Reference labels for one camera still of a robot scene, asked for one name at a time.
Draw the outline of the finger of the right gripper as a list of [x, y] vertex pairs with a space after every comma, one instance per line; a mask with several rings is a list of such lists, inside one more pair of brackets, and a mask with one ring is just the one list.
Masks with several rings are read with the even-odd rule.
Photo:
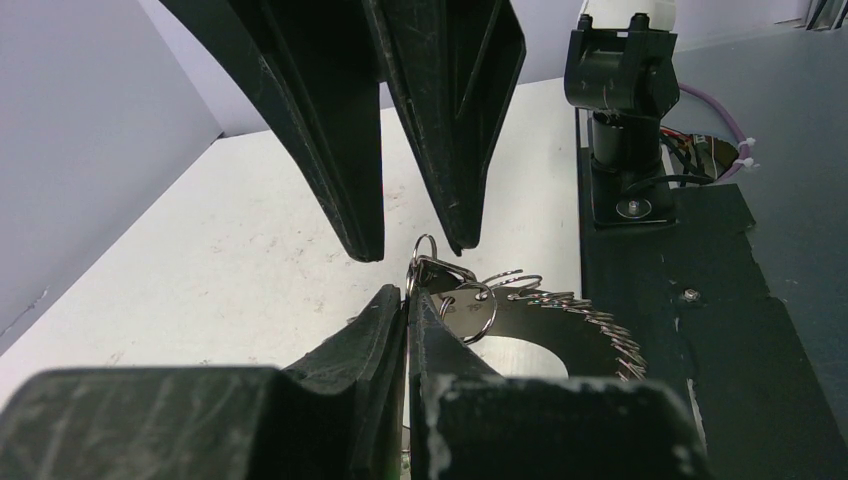
[[479, 245], [488, 169], [526, 56], [512, 4], [366, 1], [381, 74], [456, 255]]
[[359, 1], [167, 1], [277, 136], [345, 252], [385, 252], [379, 84]]

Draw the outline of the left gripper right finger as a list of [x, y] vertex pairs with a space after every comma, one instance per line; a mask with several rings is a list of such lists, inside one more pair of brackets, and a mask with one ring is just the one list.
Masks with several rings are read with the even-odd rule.
[[415, 479], [709, 479], [706, 450], [665, 385], [498, 373], [440, 319], [408, 302]]

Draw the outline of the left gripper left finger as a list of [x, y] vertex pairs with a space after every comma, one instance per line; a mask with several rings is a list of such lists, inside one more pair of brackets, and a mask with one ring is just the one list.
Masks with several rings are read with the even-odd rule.
[[5, 479], [396, 479], [405, 335], [382, 287], [290, 366], [56, 369], [1, 415]]

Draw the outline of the metal disc with keyrings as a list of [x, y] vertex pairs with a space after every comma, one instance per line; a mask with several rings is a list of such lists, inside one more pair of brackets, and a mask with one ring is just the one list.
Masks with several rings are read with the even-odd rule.
[[648, 362], [629, 329], [573, 292], [543, 290], [542, 280], [516, 269], [429, 291], [440, 319], [469, 347], [523, 341], [549, 352], [571, 377], [646, 378]]

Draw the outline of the key with black head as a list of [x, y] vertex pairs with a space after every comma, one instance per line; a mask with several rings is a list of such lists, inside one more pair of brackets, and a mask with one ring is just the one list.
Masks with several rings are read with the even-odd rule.
[[[429, 255], [420, 252], [421, 244], [430, 245]], [[438, 258], [437, 242], [430, 234], [422, 234], [415, 241], [405, 275], [405, 297], [410, 299], [417, 287], [427, 288], [436, 283], [436, 292], [450, 291], [465, 283], [477, 282], [476, 275], [469, 269]]]

